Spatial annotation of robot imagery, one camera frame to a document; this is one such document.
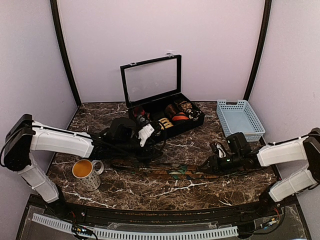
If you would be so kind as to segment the blue plastic basket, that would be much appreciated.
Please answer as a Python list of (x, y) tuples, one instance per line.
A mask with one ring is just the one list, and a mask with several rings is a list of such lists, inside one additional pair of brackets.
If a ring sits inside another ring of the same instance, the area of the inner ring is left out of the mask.
[(248, 101), (217, 101), (216, 113), (225, 137), (241, 132), (248, 142), (258, 142), (266, 133), (261, 121)]

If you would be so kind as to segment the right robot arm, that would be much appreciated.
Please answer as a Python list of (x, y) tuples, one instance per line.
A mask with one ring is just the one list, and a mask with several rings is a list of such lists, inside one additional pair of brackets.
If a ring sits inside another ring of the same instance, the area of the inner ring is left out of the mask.
[(220, 156), (223, 149), (216, 144), (211, 148), (213, 156), (208, 158), (209, 169), (213, 173), (226, 173), (241, 167), (259, 169), (280, 163), (307, 161), (302, 169), (289, 177), (271, 184), (260, 194), (262, 205), (272, 205), (288, 196), (305, 189), (313, 189), (320, 184), (320, 129), (313, 128), (308, 134), (289, 140), (268, 143), (252, 150), (242, 132), (227, 137), (230, 155)]

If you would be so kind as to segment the camouflage patterned necktie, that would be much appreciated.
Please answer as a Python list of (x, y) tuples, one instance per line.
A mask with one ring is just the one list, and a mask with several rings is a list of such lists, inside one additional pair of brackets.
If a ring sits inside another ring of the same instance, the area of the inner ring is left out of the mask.
[(207, 180), (219, 179), (224, 177), (245, 176), (250, 173), (248, 170), (231, 171), (210, 171), (199, 168), (197, 165), (173, 164), (173, 163), (149, 163), (144, 164), (139, 161), (113, 159), (110, 161), (110, 167), (132, 175), (140, 177), (149, 177), (161, 180)]

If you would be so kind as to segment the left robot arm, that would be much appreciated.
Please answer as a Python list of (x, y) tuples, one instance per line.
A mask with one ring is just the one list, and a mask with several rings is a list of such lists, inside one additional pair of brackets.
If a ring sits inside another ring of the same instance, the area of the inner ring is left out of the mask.
[(24, 114), (5, 137), (0, 165), (17, 172), (46, 203), (57, 203), (63, 200), (63, 194), (38, 166), (32, 151), (63, 153), (89, 160), (132, 157), (149, 162), (163, 153), (162, 149), (155, 148), (154, 136), (159, 131), (156, 123), (139, 126), (132, 119), (118, 117), (99, 133), (76, 132), (44, 125), (34, 121), (32, 115)]

